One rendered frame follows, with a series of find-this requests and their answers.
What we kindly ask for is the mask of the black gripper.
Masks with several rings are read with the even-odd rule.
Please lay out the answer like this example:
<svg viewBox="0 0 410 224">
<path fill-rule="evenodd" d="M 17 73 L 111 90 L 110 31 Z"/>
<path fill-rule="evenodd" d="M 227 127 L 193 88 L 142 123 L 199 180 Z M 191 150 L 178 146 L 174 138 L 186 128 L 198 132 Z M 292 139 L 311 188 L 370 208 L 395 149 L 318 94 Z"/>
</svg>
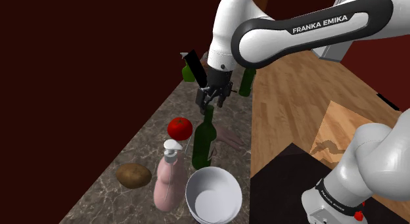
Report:
<svg viewBox="0 0 410 224">
<path fill-rule="evenodd" d="M 199 106 L 200 113 L 205 114 L 208 105 L 214 105 L 212 97 L 214 89 L 222 89 L 217 100 L 217 106 L 221 108 L 227 97 L 232 91 L 233 82 L 231 80 L 232 71 L 216 70 L 208 67 L 207 71 L 207 87 L 198 88 L 195 103 Z"/>
</svg>

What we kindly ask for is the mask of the dark robot stand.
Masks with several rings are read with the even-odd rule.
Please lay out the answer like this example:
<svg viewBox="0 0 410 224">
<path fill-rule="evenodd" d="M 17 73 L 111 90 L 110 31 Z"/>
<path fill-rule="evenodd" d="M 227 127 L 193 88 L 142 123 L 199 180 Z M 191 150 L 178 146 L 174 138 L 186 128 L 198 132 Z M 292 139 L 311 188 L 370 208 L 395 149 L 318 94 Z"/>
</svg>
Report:
<svg viewBox="0 0 410 224">
<path fill-rule="evenodd" d="M 310 224 L 301 196 L 330 168 L 289 144 L 250 179 L 249 224 Z"/>
</svg>

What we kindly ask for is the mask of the green spray bottle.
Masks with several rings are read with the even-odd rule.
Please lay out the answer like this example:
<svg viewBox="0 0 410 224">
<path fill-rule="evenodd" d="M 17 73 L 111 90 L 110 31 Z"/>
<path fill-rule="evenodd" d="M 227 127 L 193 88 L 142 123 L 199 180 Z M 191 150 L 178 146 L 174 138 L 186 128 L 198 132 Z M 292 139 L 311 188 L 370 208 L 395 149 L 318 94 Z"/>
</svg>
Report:
<svg viewBox="0 0 410 224">
<path fill-rule="evenodd" d="M 194 74 L 192 73 L 188 62 L 185 60 L 185 57 L 188 55 L 188 53 L 180 53 L 181 58 L 185 61 L 185 66 L 183 67 L 181 73 L 183 76 L 183 80 L 185 82 L 195 82 L 196 79 L 194 77 Z"/>
</svg>

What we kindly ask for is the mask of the small green glass bottle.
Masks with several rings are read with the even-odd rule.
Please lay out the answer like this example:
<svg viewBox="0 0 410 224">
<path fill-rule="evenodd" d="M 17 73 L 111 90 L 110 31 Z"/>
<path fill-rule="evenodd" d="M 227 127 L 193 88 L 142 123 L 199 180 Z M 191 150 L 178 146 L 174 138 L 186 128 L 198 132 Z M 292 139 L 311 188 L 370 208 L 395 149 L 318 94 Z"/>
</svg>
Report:
<svg viewBox="0 0 410 224">
<path fill-rule="evenodd" d="M 245 69 L 243 76 L 242 76 L 240 89 L 239 89 L 240 96 L 248 97 L 250 95 L 255 75 L 256 75 L 256 69 L 253 69 L 253 68 Z"/>
</svg>

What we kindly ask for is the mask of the red tomato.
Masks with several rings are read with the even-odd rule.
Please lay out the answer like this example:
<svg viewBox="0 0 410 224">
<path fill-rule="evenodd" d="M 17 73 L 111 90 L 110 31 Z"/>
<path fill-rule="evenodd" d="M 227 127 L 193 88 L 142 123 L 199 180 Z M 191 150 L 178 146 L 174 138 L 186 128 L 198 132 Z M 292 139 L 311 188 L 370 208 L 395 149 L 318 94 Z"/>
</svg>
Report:
<svg viewBox="0 0 410 224">
<path fill-rule="evenodd" d="M 193 125 L 188 119 L 177 117 L 168 124 L 167 132 L 172 139 L 184 141 L 192 135 Z"/>
</svg>

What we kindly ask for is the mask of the tall green wine bottle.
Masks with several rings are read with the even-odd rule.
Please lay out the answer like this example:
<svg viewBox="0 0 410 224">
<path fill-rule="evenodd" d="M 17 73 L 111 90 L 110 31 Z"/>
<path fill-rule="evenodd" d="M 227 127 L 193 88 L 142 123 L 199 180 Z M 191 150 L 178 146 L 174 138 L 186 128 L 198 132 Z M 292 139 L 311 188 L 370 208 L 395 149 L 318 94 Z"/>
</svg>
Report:
<svg viewBox="0 0 410 224">
<path fill-rule="evenodd" d="M 214 106 L 208 105 L 204 113 L 203 122 L 198 125 L 194 133 L 192 165 L 198 170 L 210 166 L 212 161 L 213 146 L 217 131 L 212 123 Z"/>
</svg>

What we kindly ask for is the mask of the white bowl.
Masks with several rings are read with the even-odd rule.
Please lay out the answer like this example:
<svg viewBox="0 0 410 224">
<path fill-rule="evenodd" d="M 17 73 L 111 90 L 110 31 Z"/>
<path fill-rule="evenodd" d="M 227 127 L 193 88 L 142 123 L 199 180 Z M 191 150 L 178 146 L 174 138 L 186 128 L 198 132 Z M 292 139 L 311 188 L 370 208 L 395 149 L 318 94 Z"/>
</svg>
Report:
<svg viewBox="0 0 410 224">
<path fill-rule="evenodd" d="M 198 223 L 229 224 L 241 209 L 242 190 L 228 171 L 210 166 L 190 176 L 185 200 Z"/>
</svg>

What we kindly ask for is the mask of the brown potato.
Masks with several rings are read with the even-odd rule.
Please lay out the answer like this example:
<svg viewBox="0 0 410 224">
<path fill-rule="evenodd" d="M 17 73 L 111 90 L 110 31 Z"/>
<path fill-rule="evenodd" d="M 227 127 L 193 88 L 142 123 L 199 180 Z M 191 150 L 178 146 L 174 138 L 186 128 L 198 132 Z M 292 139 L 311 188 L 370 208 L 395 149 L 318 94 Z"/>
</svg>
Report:
<svg viewBox="0 0 410 224">
<path fill-rule="evenodd" d="M 128 189 L 138 189 L 150 183 L 152 173 L 141 164 L 128 163 L 118 168 L 116 178 L 124 187 Z"/>
</svg>

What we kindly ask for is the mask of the grey door frame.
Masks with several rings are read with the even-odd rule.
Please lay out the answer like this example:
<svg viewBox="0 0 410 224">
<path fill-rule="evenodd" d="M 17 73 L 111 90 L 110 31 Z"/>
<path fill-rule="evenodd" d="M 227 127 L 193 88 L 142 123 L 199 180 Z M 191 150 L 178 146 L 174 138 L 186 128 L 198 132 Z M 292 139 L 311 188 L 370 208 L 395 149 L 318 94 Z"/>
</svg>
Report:
<svg viewBox="0 0 410 224">
<path fill-rule="evenodd" d="M 335 0 L 334 5 L 340 4 L 346 0 Z M 337 43 L 312 49 L 311 51 L 322 60 L 340 62 L 347 53 L 353 41 Z"/>
</svg>

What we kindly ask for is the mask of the pink soap dispenser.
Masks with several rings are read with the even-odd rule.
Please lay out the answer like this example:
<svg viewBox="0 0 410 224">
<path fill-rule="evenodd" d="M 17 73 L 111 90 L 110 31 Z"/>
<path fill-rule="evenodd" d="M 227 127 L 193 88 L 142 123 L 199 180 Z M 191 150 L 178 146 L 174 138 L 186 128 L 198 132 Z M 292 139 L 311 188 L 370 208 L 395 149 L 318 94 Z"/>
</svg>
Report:
<svg viewBox="0 0 410 224">
<path fill-rule="evenodd" d="M 174 139 L 164 141 L 164 156 L 157 168 L 154 205 L 162 212 L 170 212 L 185 197 L 187 170 L 183 147 Z"/>
</svg>

